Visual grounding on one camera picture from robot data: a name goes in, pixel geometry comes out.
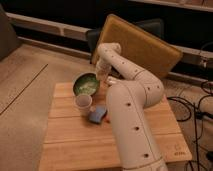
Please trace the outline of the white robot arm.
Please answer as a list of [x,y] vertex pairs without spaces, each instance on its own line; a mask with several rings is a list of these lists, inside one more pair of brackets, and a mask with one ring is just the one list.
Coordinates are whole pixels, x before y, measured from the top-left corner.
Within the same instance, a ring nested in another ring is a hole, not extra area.
[[150,71],[121,56],[119,43],[101,43],[97,78],[105,80],[114,67],[124,80],[107,90],[106,106],[123,171],[168,171],[144,114],[159,103],[164,87]]

